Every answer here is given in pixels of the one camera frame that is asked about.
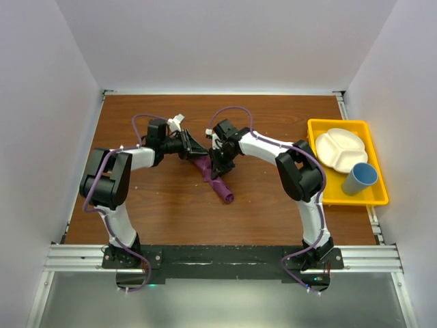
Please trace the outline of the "purple cloth napkin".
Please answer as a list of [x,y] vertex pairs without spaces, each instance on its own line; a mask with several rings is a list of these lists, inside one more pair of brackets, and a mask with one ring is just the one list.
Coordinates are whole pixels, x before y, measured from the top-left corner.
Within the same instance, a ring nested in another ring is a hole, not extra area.
[[192,163],[201,172],[203,181],[208,183],[212,190],[224,201],[226,204],[231,204],[234,201],[234,194],[230,188],[225,184],[221,177],[212,178],[212,163],[208,156],[202,156],[192,160]]

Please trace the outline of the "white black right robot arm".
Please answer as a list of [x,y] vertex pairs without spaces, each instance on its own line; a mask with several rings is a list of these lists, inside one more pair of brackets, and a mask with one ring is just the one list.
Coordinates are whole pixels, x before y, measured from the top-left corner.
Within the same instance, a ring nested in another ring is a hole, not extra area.
[[249,127],[239,130],[229,120],[207,128],[206,137],[212,140],[212,178],[230,172],[238,155],[253,156],[277,168],[283,190],[296,202],[300,213],[303,250],[297,256],[314,269],[325,264],[334,247],[322,205],[326,174],[309,144],[303,140],[278,141]]

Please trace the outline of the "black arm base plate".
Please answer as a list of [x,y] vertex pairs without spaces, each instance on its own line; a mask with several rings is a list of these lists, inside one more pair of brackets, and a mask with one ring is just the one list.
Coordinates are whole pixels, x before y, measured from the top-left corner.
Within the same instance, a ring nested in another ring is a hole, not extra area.
[[285,284],[301,279],[306,286],[324,291],[331,271],[344,268],[339,248],[313,263],[293,255],[299,246],[142,245],[147,263],[130,268],[111,260],[108,246],[101,250],[102,268],[117,271],[120,288],[136,288],[143,282],[165,284],[170,279],[279,280]]

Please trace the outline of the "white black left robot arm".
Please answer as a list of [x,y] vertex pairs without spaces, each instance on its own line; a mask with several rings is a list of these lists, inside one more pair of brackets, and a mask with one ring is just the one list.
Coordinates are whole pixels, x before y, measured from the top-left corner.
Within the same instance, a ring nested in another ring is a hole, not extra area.
[[139,136],[135,146],[95,148],[91,152],[79,185],[79,194],[85,199],[83,211],[100,215],[109,235],[109,258],[123,267],[145,262],[126,208],[131,172],[156,167],[167,154],[177,154],[182,160],[208,155],[207,149],[181,127],[183,119],[181,114],[167,120],[153,116],[147,133]]

